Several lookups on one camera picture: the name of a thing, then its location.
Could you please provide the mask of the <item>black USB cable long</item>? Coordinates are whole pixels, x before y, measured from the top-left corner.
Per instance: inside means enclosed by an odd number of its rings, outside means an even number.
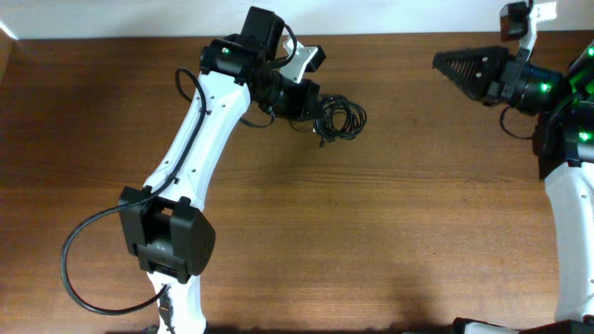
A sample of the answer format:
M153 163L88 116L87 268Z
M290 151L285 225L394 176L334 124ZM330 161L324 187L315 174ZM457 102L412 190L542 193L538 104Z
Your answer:
M318 147L323 149L326 146L326 139L320 135L315 126L311 122L296 122L295 120L288 120L289 126L292 130L307 135L318 135L320 137Z

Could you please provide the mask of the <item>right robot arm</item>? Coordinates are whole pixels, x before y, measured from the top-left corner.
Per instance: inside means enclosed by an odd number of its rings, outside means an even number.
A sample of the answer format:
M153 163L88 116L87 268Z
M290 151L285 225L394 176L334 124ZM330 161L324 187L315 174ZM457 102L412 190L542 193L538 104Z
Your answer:
M566 73L535 66L521 47L438 52L433 67L467 97L486 106L535 116L527 138L553 211L559 266L559 299L550 324L535 333L593 330L593 47Z

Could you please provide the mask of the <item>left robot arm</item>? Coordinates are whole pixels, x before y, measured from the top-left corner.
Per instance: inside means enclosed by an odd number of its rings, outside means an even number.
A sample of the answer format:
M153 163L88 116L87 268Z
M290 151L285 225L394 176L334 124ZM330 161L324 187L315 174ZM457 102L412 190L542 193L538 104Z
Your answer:
M251 104L271 118L322 117L318 84L304 78L326 58L302 45L274 12L251 7L239 33L216 38L200 54L200 75L187 116L157 169L141 189L123 189L119 202L128 251L157 293L158 325L151 333L202 333L200 274L215 243L203 214L226 142Z

